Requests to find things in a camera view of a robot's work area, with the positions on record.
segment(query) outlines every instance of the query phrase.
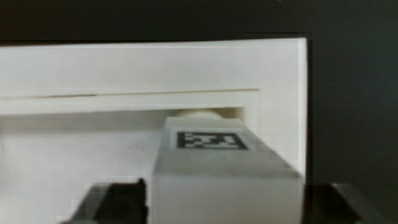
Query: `black square marker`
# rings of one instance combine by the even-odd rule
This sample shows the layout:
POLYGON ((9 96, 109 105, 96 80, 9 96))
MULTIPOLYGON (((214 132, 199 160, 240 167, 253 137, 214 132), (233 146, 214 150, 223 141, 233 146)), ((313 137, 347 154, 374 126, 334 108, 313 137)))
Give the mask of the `black square marker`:
POLYGON ((178 132, 178 148, 247 150, 247 146, 237 133, 191 131, 178 132))

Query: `white surface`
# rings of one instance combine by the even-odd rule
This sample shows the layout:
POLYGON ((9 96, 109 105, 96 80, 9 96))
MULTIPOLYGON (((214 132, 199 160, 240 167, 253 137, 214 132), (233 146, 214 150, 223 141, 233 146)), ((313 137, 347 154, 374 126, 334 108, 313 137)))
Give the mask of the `white surface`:
POLYGON ((258 90, 260 137, 304 175, 306 39, 4 47, 0 62, 6 114, 134 110, 121 94, 258 90), (119 105, 41 98, 82 94, 119 105))
POLYGON ((176 111, 0 119, 0 223, 68 220, 95 183, 150 178, 166 117, 176 111))
POLYGON ((162 140, 153 174, 153 224, 301 224, 302 178, 242 122, 169 118, 162 140), (207 149, 183 148, 176 144, 178 132, 235 133, 247 140, 249 149, 231 149, 231 142, 230 149, 214 148, 226 136, 212 134, 207 149))

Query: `white block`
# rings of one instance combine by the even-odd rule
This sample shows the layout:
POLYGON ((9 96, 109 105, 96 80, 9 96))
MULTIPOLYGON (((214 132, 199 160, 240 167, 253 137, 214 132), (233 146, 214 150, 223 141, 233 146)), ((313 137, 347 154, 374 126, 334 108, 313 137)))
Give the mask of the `white block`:
POLYGON ((237 119, 167 119, 153 178, 155 224, 301 223, 301 175, 237 119))

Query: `black background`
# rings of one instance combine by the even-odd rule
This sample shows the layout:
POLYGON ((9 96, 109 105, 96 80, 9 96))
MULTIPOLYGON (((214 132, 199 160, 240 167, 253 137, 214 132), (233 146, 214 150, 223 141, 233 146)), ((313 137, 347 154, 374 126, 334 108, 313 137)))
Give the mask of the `black background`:
POLYGON ((398 222, 398 1, 0 2, 13 44, 288 36, 311 40, 311 181, 352 183, 398 222))

